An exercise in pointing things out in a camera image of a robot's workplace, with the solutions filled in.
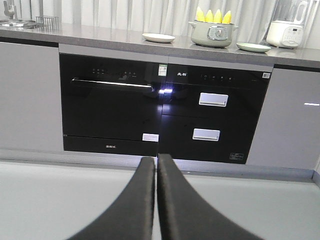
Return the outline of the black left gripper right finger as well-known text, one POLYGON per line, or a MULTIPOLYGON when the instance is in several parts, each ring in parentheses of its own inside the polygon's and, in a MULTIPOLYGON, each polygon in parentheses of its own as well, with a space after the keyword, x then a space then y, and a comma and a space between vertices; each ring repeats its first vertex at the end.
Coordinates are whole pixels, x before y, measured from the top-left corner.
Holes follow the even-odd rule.
POLYGON ((157 158, 157 206, 164 240, 258 240, 204 200, 169 154, 157 158))

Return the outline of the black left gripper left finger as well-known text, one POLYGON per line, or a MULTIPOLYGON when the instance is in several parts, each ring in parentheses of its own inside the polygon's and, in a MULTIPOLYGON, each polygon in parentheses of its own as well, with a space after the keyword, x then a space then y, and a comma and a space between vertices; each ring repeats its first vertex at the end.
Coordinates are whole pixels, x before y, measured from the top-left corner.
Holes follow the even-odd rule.
POLYGON ((116 200, 71 240, 150 240, 155 206, 155 161, 142 157, 116 200))

